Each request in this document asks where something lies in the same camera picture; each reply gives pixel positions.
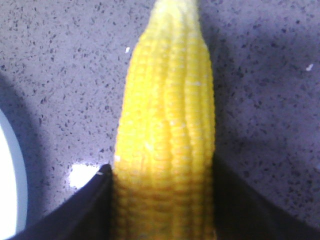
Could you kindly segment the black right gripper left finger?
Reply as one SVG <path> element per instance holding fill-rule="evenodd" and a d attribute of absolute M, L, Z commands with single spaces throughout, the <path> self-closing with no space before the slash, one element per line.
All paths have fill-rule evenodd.
<path fill-rule="evenodd" d="M 12 240 L 109 240 L 112 168 L 102 165 L 69 200 Z"/>

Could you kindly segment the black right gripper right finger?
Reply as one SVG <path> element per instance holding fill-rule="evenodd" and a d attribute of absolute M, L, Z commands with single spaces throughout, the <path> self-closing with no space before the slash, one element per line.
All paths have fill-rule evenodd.
<path fill-rule="evenodd" d="M 320 231 L 292 217 L 213 159 L 216 235 L 219 240 L 318 240 Z"/>

